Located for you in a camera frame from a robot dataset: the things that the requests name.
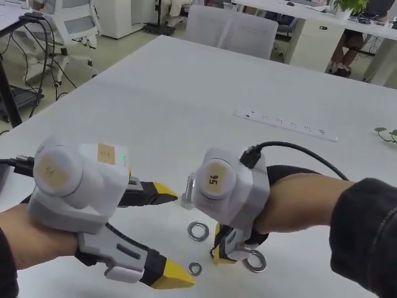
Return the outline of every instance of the power strip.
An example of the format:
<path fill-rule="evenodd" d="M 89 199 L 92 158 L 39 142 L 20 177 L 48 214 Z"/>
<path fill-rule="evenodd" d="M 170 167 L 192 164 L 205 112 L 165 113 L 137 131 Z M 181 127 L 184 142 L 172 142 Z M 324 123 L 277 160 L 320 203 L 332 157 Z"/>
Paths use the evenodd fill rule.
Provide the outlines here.
<path fill-rule="evenodd" d="M 332 142 L 337 142 L 337 137 L 332 135 L 324 129 L 317 129 L 310 125 L 300 125 L 294 121 L 289 121 L 282 118 L 274 118 L 260 112 L 237 110 L 234 115 L 239 118 L 279 127 L 281 129 L 291 130 L 293 132 L 303 133 L 305 135 L 311 135 L 312 137 L 321 138 Z"/>

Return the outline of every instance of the floor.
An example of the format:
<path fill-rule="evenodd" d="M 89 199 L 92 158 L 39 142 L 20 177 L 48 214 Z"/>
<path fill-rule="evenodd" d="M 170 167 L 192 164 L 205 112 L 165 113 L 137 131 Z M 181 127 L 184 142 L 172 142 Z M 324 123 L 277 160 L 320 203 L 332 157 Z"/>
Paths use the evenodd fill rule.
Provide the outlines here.
<path fill-rule="evenodd" d="M 177 32 L 175 33 L 175 37 L 182 38 L 183 34 L 183 30 L 177 30 Z M 144 32 L 137 32 L 120 40 L 114 40 L 107 37 L 99 37 L 96 50 L 91 50 L 82 45 L 78 45 L 72 48 L 70 52 L 77 55 L 91 56 L 95 67 L 101 72 L 154 38 L 156 38 L 156 36 L 146 34 Z M 5 45 L 6 44 L 4 43 L 4 41 L 0 42 L 0 52 L 3 51 Z M 273 52 L 272 60 L 282 61 L 283 58 L 282 55 L 279 55 L 279 52 L 285 51 L 288 43 L 278 40 L 276 41 L 276 46 L 277 51 Z M 22 56 L 20 51 L 18 51 L 16 48 L 10 46 L 3 57 L 4 67 L 6 69 L 10 84 L 26 88 L 22 79 L 25 75 L 24 56 Z M 369 56 L 360 55 L 352 65 L 352 79 L 362 79 L 365 69 L 370 61 L 371 58 Z M 65 72 L 71 78 L 73 83 L 77 86 L 84 84 L 91 77 L 91 74 L 88 71 L 82 71 L 81 69 L 73 68 L 72 66 L 68 66 L 65 69 Z M 32 81 L 30 83 L 34 87 L 38 86 L 38 81 Z M 390 82 L 388 82 L 388 86 L 397 89 L 397 74 L 392 76 Z M 62 86 L 58 88 L 58 94 L 63 92 L 70 92 L 73 89 L 74 88 L 72 84 L 64 79 Z M 52 79 L 50 75 L 47 75 L 45 78 L 43 84 L 43 94 L 45 97 L 43 98 L 40 105 L 37 107 L 35 114 L 38 114 L 40 111 L 42 111 L 55 101 L 55 89 L 52 85 Z M 30 108 L 21 111 L 21 116 L 24 120 L 29 116 L 29 114 Z M 4 130 L 9 130 L 10 128 L 11 126 L 9 124 L 0 121 L 0 132 Z"/>

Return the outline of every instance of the table surface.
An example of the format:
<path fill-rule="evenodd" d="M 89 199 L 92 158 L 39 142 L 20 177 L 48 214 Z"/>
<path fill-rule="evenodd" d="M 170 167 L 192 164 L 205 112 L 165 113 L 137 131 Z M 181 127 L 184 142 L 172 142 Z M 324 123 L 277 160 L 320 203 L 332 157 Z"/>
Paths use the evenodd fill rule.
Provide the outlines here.
<path fill-rule="evenodd" d="M 212 146 L 235 152 L 269 140 L 303 145 L 335 164 L 350 179 L 377 177 L 395 184 L 396 147 L 373 129 L 395 124 L 397 91 L 294 68 L 170 37 L 159 37 L 79 87 L 26 123 L 0 137 L 1 158 L 33 155 L 56 134 L 78 143 L 128 145 L 133 174 L 161 181 L 179 194 L 187 175 Z M 298 123 L 332 130 L 337 143 L 233 116 L 255 109 Z M 332 174 L 299 152 L 268 149 L 267 163 L 305 166 Z M 33 189 L 30 178 L 10 174 L 0 194 L 0 211 Z M 194 220 L 215 222 L 178 203 L 118 210 L 111 223 L 136 241 L 155 248 L 186 268 L 198 261 L 203 273 L 191 289 L 155 291 L 103 277 L 105 266 L 87 268 L 61 258 L 19 273 L 20 297 L 294 297 L 369 298 L 372 294 L 329 267 L 329 229 L 272 234 L 259 250 L 267 270 L 248 272 L 241 264 L 215 266 L 213 238 L 192 241 Z"/>
<path fill-rule="evenodd" d="M 395 29 L 375 24 L 364 25 L 351 20 L 341 20 L 332 14 L 318 12 L 299 3 L 295 3 L 295 6 L 288 6 L 286 5 L 288 1 L 283 0 L 233 0 L 233 2 L 236 4 L 262 9 L 264 11 L 278 12 L 279 14 L 286 14 L 288 16 L 293 16 L 300 19 L 317 20 L 319 22 L 338 25 L 350 30 L 397 40 L 397 30 Z"/>
<path fill-rule="evenodd" d="M 21 8 L 20 4 L 6 2 L 5 5 L 0 5 L 0 31 L 18 22 L 19 17 L 27 12 L 32 10 Z"/>

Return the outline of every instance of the white cylindrical module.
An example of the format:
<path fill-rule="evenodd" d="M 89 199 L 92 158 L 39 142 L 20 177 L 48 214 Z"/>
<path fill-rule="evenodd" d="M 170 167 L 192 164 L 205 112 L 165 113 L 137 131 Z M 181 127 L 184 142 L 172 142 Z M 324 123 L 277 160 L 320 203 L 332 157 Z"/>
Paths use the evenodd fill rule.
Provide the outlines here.
<path fill-rule="evenodd" d="M 103 186 L 98 170 L 92 169 L 72 148 L 64 146 L 42 148 L 35 156 L 33 176 L 42 192 L 60 197 L 76 209 L 87 207 L 92 192 L 100 191 Z"/>
<path fill-rule="evenodd" d="M 229 163 L 221 159 L 212 159 L 198 169 L 195 182 L 207 199 L 222 200 L 231 194 L 236 180 L 236 173 Z"/>

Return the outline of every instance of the white cabinet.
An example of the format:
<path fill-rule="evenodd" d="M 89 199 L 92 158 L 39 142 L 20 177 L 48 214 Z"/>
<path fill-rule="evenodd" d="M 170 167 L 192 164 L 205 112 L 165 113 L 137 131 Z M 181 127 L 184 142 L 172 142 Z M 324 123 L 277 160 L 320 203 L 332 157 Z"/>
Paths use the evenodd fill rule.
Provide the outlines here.
<path fill-rule="evenodd" d="M 298 20 L 285 62 L 325 72 L 343 32 L 343 27 L 316 20 Z"/>
<path fill-rule="evenodd" d="M 94 0 L 103 35 L 119 39 L 156 21 L 155 0 Z"/>

